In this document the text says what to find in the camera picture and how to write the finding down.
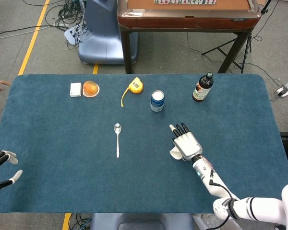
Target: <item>blue can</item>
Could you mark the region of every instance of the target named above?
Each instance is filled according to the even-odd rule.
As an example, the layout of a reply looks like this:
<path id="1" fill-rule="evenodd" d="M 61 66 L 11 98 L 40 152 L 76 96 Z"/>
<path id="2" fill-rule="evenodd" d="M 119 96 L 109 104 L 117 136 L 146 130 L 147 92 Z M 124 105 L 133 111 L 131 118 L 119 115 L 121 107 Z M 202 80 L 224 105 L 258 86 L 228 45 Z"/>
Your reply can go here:
<path id="1" fill-rule="evenodd" d="M 156 90 L 152 94 L 150 100 L 150 108 L 154 112 L 160 112 L 164 106 L 164 93 L 161 90 Z"/>

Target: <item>floor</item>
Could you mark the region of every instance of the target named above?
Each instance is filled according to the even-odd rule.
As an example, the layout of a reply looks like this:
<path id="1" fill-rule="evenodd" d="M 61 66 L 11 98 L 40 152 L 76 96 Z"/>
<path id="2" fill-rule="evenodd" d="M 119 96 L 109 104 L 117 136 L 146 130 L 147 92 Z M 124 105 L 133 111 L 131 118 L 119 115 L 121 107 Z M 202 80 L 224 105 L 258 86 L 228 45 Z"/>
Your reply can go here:
<path id="1" fill-rule="evenodd" d="M 44 4 L 43 0 L 30 0 L 32 4 Z M 264 15 L 256 26 L 256 34 L 270 16 L 277 1 L 272 0 L 270 11 Z M 29 6 L 21 0 L 0 0 L 0 32 L 15 28 L 36 25 L 42 7 Z M 48 19 L 56 17 L 58 11 L 52 11 Z M 252 41 L 252 52 L 248 54 L 247 62 L 264 69 L 272 78 L 283 83 L 288 82 L 288 2 L 280 0 L 273 15 L 259 34 L 261 42 Z M 192 48 L 206 51 L 220 45 L 235 36 L 233 34 L 189 33 Z M 13 81 L 18 75 L 23 59 L 29 47 L 32 33 L 0 39 L 0 80 Z M 203 73 L 217 72 L 224 57 L 217 51 L 208 56 L 214 61 L 202 57 L 200 53 L 189 49 L 186 33 L 141 33 L 140 50 L 136 73 Z M 231 71 L 239 71 L 231 66 Z M 39 31 L 33 50 L 24 70 L 28 73 L 92 73 L 93 65 L 82 63 L 77 50 L 68 50 L 63 33 L 55 28 Z M 267 74 L 260 68 L 246 64 L 246 73 L 260 74 L 266 80 L 266 87 L 273 93 L 278 87 L 269 80 Z M 124 73 L 124 66 L 100 65 L 98 73 Z M 0 92 L 0 116 L 8 95 L 8 88 Z M 288 132 L 288 97 L 271 101 L 279 130 Z M 0 230 L 33 230 L 62 229 L 64 214 L 0 214 Z M 274 229 L 273 224 L 239 221 L 245 230 Z"/>

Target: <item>measuring tape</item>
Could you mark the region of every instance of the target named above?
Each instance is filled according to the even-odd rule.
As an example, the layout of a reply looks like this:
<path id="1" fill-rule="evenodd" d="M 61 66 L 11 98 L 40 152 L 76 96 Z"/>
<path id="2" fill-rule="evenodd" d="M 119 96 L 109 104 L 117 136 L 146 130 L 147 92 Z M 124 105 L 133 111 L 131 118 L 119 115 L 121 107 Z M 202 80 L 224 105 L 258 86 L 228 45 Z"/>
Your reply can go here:
<path id="1" fill-rule="evenodd" d="M 123 98 L 126 95 L 127 91 L 130 90 L 133 93 L 140 93 L 143 90 L 143 83 L 140 81 L 140 79 L 138 77 L 136 77 L 127 87 L 127 89 L 125 90 L 123 96 L 121 97 L 120 100 L 120 105 L 121 107 L 124 107 L 123 104 Z"/>

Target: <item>white box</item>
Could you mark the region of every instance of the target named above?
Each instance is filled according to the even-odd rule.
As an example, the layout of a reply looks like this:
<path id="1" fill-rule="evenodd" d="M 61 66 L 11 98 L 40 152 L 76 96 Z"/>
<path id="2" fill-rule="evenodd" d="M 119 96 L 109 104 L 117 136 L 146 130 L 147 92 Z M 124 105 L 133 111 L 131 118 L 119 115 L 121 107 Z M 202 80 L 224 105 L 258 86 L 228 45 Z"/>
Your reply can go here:
<path id="1" fill-rule="evenodd" d="M 81 97 L 81 83 L 71 83 L 71 97 Z"/>

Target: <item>silver spoon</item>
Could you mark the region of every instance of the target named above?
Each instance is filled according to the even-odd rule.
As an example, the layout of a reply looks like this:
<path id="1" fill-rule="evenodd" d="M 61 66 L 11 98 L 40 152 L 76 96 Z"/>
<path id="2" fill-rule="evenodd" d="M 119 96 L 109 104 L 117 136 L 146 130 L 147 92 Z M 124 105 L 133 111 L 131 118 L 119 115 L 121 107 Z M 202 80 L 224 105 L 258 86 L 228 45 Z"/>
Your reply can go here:
<path id="1" fill-rule="evenodd" d="M 114 132 L 117 134 L 117 147 L 116 147 L 116 157 L 120 157 L 120 147 L 119 147 L 119 134 L 121 132 L 121 125 L 116 123 L 114 125 Z"/>

